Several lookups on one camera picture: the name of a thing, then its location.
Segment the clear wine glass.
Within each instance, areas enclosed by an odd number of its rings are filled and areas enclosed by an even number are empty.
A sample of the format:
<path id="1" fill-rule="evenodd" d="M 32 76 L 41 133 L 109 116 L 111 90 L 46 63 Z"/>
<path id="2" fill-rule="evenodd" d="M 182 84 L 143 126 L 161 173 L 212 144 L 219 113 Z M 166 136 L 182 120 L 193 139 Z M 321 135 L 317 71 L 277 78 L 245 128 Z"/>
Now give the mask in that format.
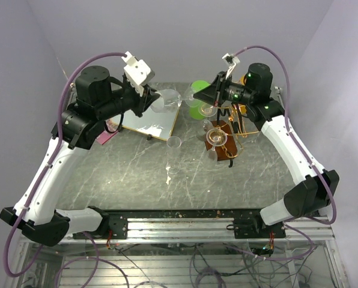
<path id="1" fill-rule="evenodd" d="M 200 100 L 194 98 L 195 89 L 190 85 L 183 93 L 175 89 L 167 88 L 154 91 L 159 97 L 154 101 L 150 108 L 156 113 L 174 112 L 185 103 L 189 107 L 197 107 L 201 104 Z"/>
<path id="2" fill-rule="evenodd" d="M 228 135 L 220 128 L 213 128 L 207 132 L 206 141 L 211 145 L 207 150 L 207 157 L 212 163 L 216 163 L 218 159 L 216 148 L 223 146 L 227 140 Z"/>
<path id="3" fill-rule="evenodd" d="M 202 104 L 198 108 L 198 112 L 204 117 L 204 119 L 202 119 L 198 124 L 196 136 L 198 140 L 204 142 L 206 141 L 207 132 L 213 128 L 210 118 L 217 113 L 217 108 L 209 104 Z"/>

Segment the green plastic wine glass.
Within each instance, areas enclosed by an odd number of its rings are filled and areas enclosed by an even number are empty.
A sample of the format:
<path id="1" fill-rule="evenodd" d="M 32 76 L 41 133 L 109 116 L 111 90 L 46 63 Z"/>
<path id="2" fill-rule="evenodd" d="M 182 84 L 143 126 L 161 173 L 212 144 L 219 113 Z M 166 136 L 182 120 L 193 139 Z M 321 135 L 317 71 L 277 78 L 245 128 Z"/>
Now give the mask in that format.
<path id="1" fill-rule="evenodd" d="M 207 81 L 204 80 L 196 80 L 190 85 L 190 94 L 194 95 L 194 93 L 199 92 L 200 90 L 203 90 L 210 84 Z M 200 112 L 199 108 L 204 104 L 201 100 L 197 99 L 191 99 L 189 100 L 189 115 L 191 118 L 195 120 L 202 120 L 205 118 Z"/>

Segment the clear wine glass front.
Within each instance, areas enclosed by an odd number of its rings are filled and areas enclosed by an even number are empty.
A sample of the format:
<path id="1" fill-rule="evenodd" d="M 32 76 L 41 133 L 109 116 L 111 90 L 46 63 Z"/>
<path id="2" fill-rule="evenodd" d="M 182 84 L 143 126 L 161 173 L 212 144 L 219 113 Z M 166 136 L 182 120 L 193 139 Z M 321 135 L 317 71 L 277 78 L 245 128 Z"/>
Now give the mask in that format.
<path id="1" fill-rule="evenodd" d="M 228 135 L 220 128 L 213 128 L 207 132 L 206 141 L 211 145 L 207 150 L 207 157 L 212 163 L 216 163 L 218 159 L 216 148 L 223 146 L 227 140 Z"/>

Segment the clear tall flute glass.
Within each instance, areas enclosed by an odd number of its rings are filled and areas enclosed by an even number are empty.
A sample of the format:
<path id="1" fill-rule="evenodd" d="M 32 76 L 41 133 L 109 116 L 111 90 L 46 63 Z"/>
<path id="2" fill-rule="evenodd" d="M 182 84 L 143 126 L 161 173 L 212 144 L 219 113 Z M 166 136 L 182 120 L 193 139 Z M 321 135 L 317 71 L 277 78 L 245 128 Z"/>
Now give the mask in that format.
<path id="1" fill-rule="evenodd" d="M 181 165 L 179 162 L 181 144 L 182 144 L 181 139 L 177 136 L 171 136 L 166 141 L 166 148 L 167 148 L 166 171 L 169 174 L 176 174 L 181 169 Z"/>

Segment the orange plastic wine glass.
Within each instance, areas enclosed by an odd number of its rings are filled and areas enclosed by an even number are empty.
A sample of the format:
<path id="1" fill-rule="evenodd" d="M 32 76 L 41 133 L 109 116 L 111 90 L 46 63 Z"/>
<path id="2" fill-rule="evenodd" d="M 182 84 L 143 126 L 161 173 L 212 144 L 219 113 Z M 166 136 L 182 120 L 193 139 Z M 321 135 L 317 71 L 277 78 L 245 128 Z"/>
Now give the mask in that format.
<path id="1" fill-rule="evenodd" d="M 240 78 L 240 83 L 242 85 L 245 85 L 246 84 L 246 75 L 243 75 L 241 78 Z"/>

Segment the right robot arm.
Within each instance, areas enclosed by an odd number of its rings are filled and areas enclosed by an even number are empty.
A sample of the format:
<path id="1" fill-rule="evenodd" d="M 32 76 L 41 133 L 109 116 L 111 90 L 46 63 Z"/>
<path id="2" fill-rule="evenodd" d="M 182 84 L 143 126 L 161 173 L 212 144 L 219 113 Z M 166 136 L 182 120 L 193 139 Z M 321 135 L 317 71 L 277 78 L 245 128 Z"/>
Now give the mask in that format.
<path id="1" fill-rule="evenodd" d="M 294 188 L 282 200 L 262 208 L 261 217 L 251 224 L 252 232 L 262 238 L 273 230 L 273 224 L 334 206 L 339 175 L 312 156 L 291 128 L 284 108 L 270 96 L 270 68 L 262 63 L 250 64 L 245 79 L 243 84 L 234 83 L 228 72 L 221 71 L 210 85 L 193 96 L 216 107 L 224 102 L 244 105 L 247 118 L 273 144 L 290 171 Z"/>

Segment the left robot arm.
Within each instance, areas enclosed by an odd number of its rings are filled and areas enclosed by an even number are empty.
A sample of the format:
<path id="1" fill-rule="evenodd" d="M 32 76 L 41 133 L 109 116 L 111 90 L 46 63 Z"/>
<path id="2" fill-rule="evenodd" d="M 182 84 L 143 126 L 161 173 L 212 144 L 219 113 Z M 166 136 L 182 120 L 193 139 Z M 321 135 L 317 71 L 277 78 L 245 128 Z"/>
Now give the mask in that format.
<path id="1" fill-rule="evenodd" d="M 111 228 L 106 211 L 95 206 L 66 211 L 56 204 L 72 171 L 104 132 L 106 120 L 128 110 L 141 117 L 159 98 L 148 84 L 153 77 L 154 71 L 144 64 L 126 65 L 123 80 L 111 77 L 102 66 L 84 68 L 74 81 L 76 101 L 61 115 L 62 131 L 52 130 L 43 167 L 37 172 L 43 178 L 33 180 L 18 203 L 1 211 L 0 219 L 48 247 L 69 234 L 105 237 Z"/>

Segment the gold framed whiteboard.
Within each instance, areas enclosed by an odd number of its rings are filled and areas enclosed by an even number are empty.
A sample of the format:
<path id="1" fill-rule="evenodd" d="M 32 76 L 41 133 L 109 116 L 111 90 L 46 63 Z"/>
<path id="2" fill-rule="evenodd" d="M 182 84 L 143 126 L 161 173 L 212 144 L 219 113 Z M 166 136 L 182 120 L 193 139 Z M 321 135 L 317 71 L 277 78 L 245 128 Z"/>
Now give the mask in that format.
<path id="1" fill-rule="evenodd" d="M 156 113 L 149 107 L 142 117 L 137 117 L 129 110 L 124 114 L 122 127 L 146 136 L 167 140 L 172 134 L 179 109 L 174 112 Z"/>

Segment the pink sticker book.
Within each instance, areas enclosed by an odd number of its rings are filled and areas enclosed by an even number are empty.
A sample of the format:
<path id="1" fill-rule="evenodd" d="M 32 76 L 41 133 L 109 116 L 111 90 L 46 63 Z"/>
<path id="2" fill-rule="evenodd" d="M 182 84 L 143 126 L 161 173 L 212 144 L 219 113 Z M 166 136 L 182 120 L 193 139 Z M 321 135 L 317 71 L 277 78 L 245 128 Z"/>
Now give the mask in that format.
<path id="1" fill-rule="evenodd" d="M 97 138 L 96 141 L 104 145 L 108 140 L 110 140 L 115 134 L 117 134 L 118 125 L 114 124 L 110 119 L 106 121 L 106 126 L 104 132 L 102 132 Z"/>

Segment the aluminium mounting rail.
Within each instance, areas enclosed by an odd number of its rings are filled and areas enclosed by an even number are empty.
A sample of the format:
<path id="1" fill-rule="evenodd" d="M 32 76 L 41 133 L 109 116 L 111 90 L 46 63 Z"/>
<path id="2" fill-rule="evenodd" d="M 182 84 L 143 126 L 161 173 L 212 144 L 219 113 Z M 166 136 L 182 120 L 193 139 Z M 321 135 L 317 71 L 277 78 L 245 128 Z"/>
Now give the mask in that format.
<path id="1" fill-rule="evenodd" d="M 104 236 L 96 239 L 103 243 L 174 243 L 174 242 L 238 242 L 266 241 L 270 237 L 292 241 L 333 239 L 330 226 L 300 218 L 285 224 L 275 224 L 260 232 L 254 231 L 251 219 L 247 222 L 233 218 L 120 218 Z"/>

